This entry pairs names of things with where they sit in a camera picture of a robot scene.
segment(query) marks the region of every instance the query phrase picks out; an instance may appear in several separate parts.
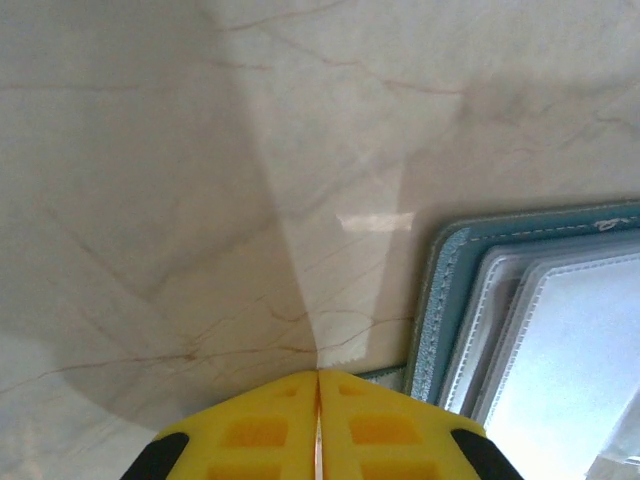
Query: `teal leather case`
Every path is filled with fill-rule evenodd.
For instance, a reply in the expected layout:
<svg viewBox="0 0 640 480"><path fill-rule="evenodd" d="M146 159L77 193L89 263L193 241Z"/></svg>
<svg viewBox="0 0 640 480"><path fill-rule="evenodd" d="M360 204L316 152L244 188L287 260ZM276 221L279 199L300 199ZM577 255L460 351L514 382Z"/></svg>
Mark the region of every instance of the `teal leather case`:
<svg viewBox="0 0 640 480"><path fill-rule="evenodd" d="M489 248L638 227L640 202L461 220L443 228L420 289L405 393L437 402L476 271Z"/></svg>

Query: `black rubber edge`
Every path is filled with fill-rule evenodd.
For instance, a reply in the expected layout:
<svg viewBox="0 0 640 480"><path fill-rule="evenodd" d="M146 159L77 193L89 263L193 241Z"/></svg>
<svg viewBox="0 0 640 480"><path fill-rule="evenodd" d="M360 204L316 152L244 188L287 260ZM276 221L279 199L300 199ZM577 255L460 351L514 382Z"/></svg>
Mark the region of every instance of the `black rubber edge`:
<svg viewBox="0 0 640 480"><path fill-rule="evenodd" d="M120 480L166 480L187 443L186 433L172 433L151 442Z"/></svg>
<svg viewBox="0 0 640 480"><path fill-rule="evenodd" d="M480 480L524 480L488 438L464 429L453 430L451 436Z"/></svg>

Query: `glossy floor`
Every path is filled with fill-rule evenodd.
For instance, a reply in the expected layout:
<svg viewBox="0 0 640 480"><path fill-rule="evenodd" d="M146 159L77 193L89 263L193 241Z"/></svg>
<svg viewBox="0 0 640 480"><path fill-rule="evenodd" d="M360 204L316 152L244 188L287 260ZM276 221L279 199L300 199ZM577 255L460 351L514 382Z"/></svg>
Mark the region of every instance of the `glossy floor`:
<svg viewBox="0 0 640 480"><path fill-rule="evenodd" d="M640 193L640 3L0 2L0 479L403 362L434 228Z"/></svg>

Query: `yellow plastic object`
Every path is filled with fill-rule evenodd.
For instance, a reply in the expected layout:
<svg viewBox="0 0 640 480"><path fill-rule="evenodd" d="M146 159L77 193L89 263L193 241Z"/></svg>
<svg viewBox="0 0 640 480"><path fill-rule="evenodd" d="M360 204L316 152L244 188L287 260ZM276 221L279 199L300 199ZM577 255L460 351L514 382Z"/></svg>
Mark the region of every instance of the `yellow plastic object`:
<svg viewBox="0 0 640 480"><path fill-rule="evenodd" d="M167 480L312 480L317 399L317 372L303 372L172 425L156 439L189 443Z"/></svg>
<svg viewBox="0 0 640 480"><path fill-rule="evenodd" d="M316 438L322 480L522 480L471 420L337 371L291 375L172 425L121 480L311 480Z"/></svg>
<svg viewBox="0 0 640 480"><path fill-rule="evenodd" d="M327 480L477 480L453 440L475 422L338 371L320 378Z"/></svg>

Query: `marble surface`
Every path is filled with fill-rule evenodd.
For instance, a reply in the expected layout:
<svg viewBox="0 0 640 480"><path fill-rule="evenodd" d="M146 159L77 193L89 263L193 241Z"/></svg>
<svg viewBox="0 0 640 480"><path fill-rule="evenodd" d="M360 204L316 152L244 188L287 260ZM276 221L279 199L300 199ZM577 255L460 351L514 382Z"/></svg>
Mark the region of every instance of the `marble surface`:
<svg viewBox="0 0 640 480"><path fill-rule="evenodd" d="M639 194L638 0L1 0L0 479L402 363L439 223Z"/></svg>

